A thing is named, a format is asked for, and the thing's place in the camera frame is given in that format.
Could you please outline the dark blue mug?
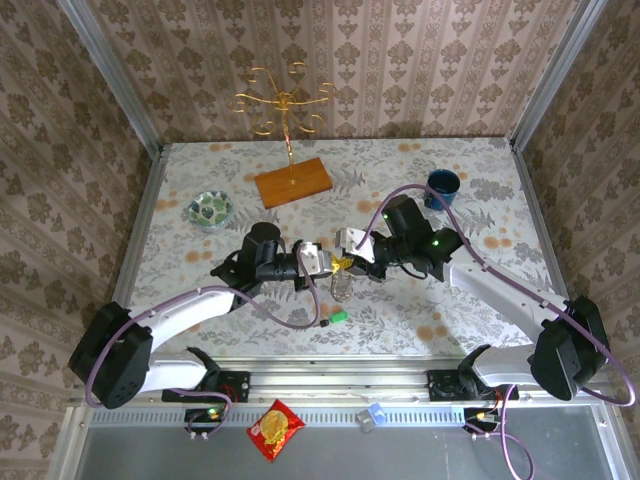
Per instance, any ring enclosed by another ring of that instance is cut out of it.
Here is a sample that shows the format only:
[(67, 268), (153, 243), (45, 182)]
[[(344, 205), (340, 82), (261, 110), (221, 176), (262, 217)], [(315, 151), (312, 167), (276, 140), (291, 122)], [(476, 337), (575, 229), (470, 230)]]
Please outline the dark blue mug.
[(432, 171), (426, 185), (429, 190), (424, 195), (424, 204), (428, 209), (443, 211), (453, 203), (461, 186), (458, 175), (450, 170)]

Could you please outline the leaf pattern bowl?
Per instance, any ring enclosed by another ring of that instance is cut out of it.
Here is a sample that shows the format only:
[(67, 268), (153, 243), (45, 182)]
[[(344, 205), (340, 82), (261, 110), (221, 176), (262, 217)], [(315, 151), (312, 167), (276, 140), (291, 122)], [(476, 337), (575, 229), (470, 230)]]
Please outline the leaf pattern bowl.
[(224, 227), (234, 214), (234, 203), (228, 193), (209, 190), (197, 194), (187, 207), (187, 219), (203, 231)]

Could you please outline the floral patterned tablecloth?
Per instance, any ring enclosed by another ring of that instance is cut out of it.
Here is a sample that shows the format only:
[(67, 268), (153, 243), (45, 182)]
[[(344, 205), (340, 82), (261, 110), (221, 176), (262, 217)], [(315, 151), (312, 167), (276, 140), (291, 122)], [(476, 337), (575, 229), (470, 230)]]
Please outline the floral patterned tablecloth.
[[(426, 210), (434, 228), (458, 223), (482, 255), (518, 275), (513, 247), (516, 170), (503, 138), (307, 140), (293, 147), (299, 160), (321, 159), (333, 188), (274, 209), (263, 206), (254, 178), (286, 165), (280, 141), (174, 144), (167, 156), (131, 304), (151, 306), (208, 283), (210, 271), (238, 249), (250, 227), (277, 225), (287, 245), (300, 239), (332, 247), (343, 227), (363, 229), (381, 201), (405, 186), (421, 200), (418, 184), (437, 169), (455, 172), (460, 190), (449, 212)], [(203, 231), (187, 219), (199, 193), (224, 191), (234, 214), (222, 228)], [(383, 283), (351, 277), (353, 294), (336, 302), (329, 280), (316, 295), (288, 282), (267, 283), (256, 306), (202, 322), (172, 338), (167, 352), (199, 347), (211, 356), (435, 355), (461, 356), (481, 344), (523, 345), (515, 325), (464, 291), (399, 269)], [(319, 322), (345, 311), (342, 323)]]

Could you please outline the gold stand with wooden base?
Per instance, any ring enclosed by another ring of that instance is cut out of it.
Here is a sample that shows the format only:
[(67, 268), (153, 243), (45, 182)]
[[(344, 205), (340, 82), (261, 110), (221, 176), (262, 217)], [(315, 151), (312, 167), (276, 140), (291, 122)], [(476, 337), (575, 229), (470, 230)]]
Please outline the gold stand with wooden base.
[(263, 110), (252, 120), (251, 131), (258, 137), (268, 137), (274, 132), (282, 133), (287, 154), (287, 165), (283, 168), (261, 173), (255, 176), (258, 192), (263, 206), (272, 209), (289, 204), (333, 188), (332, 180), (318, 157), (298, 162), (293, 150), (292, 132), (298, 128), (301, 132), (313, 135), (324, 127), (324, 118), (313, 113), (308, 123), (303, 123), (294, 111), (317, 104), (327, 104), (336, 94), (336, 87), (330, 82), (318, 85), (318, 96), (301, 100), (303, 82), (309, 73), (309, 67), (301, 62), (288, 65), (288, 74), (296, 81), (293, 89), (287, 91), (278, 86), (274, 75), (265, 67), (251, 67), (245, 73), (250, 84), (258, 82), (258, 77), (265, 76), (271, 85), (272, 93), (267, 96), (236, 93), (231, 101), (231, 110), (237, 114), (247, 114), (251, 106), (260, 106)]

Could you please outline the small blue grey packet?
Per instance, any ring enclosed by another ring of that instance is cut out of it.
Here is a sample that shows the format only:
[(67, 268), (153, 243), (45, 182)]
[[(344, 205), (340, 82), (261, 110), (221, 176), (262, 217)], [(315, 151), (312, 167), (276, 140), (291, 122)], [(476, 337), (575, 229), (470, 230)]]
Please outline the small blue grey packet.
[(356, 414), (356, 421), (365, 433), (387, 423), (387, 415), (379, 403), (374, 403)]

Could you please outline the slotted metal strip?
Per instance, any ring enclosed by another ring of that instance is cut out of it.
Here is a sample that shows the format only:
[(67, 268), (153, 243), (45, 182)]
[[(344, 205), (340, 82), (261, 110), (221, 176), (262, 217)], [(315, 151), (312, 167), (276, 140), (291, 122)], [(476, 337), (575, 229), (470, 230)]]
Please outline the slotted metal strip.
[[(249, 427), (267, 410), (267, 407), (236, 407), (226, 422), (232, 427)], [(291, 410), (309, 427), (355, 427), (364, 407), (291, 407)], [(191, 409), (178, 407), (123, 408), (96, 410), (90, 425), (93, 427), (183, 426), (193, 416)], [(462, 407), (388, 407), (379, 408), (375, 419), (381, 427), (461, 427), (465, 424)]]

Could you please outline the small controller circuit board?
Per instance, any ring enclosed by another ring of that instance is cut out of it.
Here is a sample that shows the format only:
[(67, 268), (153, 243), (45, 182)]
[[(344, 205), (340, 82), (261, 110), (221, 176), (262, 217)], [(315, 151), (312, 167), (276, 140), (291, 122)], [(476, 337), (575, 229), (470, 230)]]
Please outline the small controller circuit board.
[(184, 415), (185, 430), (191, 439), (208, 439), (221, 428), (229, 413), (230, 408), (222, 406), (187, 409)]
[(470, 434), (485, 435), (497, 431), (501, 417), (496, 409), (464, 409), (463, 428)]

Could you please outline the red snack packet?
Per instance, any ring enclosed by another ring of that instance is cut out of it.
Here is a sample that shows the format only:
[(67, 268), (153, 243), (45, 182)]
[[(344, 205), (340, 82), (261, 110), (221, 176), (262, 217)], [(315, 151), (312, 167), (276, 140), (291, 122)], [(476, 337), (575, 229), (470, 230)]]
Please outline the red snack packet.
[(305, 422), (288, 406), (280, 400), (275, 400), (247, 429), (247, 434), (264, 458), (273, 462), (292, 436), (305, 426)]

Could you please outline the grey metal sheet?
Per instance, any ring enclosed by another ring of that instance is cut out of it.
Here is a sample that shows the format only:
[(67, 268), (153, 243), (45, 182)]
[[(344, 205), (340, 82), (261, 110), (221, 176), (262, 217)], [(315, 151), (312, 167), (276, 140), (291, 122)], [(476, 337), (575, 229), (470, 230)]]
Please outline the grey metal sheet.
[(515, 410), (505, 458), (496, 438), (461, 428), (305, 427), (269, 462), (245, 429), (190, 440), (176, 427), (91, 428), (73, 470), (47, 480), (640, 480), (613, 458), (608, 428), (585, 408)]

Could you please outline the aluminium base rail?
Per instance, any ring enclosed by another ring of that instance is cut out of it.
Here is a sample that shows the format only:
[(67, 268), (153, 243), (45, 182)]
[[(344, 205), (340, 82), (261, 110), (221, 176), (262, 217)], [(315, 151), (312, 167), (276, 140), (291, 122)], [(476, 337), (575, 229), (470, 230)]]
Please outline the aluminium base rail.
[[(73, 374), (85, 384), (96, 407), (117, 409), (141, 403), (146, 398), (161, 399), (163, 390), (204, 396), (195, 392), (207, 374), (220, 371), (248, 371), (251, 374), (249, 404), (270, 399), (289, 401), (375, 402), (391, 403), (430, 401), (426, 387), (426, 371), (457, 369), (472, 373), (467, 361), (402, 357), (371, 358), (218, 358), (210, 359), (201, 352), (153, 354), (140, 359), (105, 361), (94, 380), (90, 358), (73, 356), (69, 361)], [(513, 382), (508, 376), (482, 381), (489, 387)], [(190, 408), (216, 403), (184, 403)]]

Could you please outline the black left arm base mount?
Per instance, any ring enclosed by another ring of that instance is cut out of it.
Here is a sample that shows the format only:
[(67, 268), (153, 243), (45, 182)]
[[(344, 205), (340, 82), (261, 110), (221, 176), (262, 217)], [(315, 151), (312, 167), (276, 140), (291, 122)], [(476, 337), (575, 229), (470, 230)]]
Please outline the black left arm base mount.
[(173, 389), (163, 390), (161, 400), (169, 403), (224, 403), (221, 395), (226, 395), (232, 403), (247, 403), (250, 393), (251, 374), (248, 371), (220, 371), (207, 374), (195, 392), (206, 392), (204, 396), (193, 396), (176, 393)]

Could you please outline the aluminium table edge rail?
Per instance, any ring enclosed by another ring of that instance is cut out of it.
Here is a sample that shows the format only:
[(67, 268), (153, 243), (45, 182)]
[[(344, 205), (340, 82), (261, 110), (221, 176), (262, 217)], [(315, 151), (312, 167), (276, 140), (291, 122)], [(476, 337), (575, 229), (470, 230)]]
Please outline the aluminium table edge rail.
[(514, 189), (517, 191), (513, 216), (517, 218), (516, 232), (522, 232), (513, 247), (518, 258), (518, 275), (531, 285), (531, 290), (539, 296), (554, 294), (561, 297), (557, 302), (559, 310), (566, 310), (570, 301), (569, 293), (560, 272), (551, 238), (544, 222), (542, 211), (534, 191), (521, 152), (509, 145), (516, 170)]
[(162, 147), (149, 170), (149, 176), (144, 187), (112, 297), (112, 301), (118, 303), (121, 307), (127, 307), (133, 295), (153, 212), (164, 181), (167, 156), (170, 150), (170, 145)]

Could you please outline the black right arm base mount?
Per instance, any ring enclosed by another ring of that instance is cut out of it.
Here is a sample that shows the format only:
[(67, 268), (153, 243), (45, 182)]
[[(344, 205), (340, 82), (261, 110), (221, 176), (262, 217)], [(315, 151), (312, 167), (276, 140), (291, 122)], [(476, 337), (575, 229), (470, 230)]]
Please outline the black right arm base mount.
[(508, 388), (506, 384), (489, 387), (474, 373), (457, 369), (427, 370), (426, 379), (429, 398), (433, 402), (497, 400)]

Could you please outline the aluminium frame post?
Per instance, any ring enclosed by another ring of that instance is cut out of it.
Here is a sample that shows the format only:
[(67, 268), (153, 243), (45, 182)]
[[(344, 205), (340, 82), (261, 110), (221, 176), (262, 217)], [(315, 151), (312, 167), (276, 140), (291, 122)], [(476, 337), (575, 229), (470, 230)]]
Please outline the aluminium frame post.
[(140, 96), (135, 92), (133, 83), (128, 79), (123, 62), (118, 59), (116, 50), (111, 46), (97, 17), (91, 12), (87, 0), (58, 1), (150, 159), (157, 161), (162, 150), (159, 134), (148, 117)]
[(551, 55), (550, 61), (510, 137), (514, 151), (522, 152), (526, 147), (607, 3), (608, 0), (579, 1), (565, 33)]

